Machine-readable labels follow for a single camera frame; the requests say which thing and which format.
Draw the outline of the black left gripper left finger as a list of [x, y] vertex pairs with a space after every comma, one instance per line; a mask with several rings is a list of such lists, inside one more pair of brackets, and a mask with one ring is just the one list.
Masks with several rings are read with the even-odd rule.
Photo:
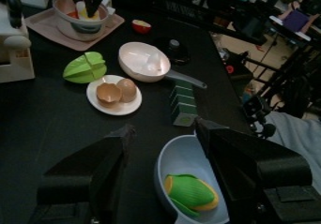
[[115, 224], [134, 136], [125, 125], [51, 167], [28, 224]]

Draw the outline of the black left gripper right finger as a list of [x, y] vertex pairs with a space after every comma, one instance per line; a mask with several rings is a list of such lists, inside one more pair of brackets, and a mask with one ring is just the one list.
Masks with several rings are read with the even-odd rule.
[[230, 224], [321, 224], [312, 169], [289, 148], [198, 118], [201, 141], [228, 204]]

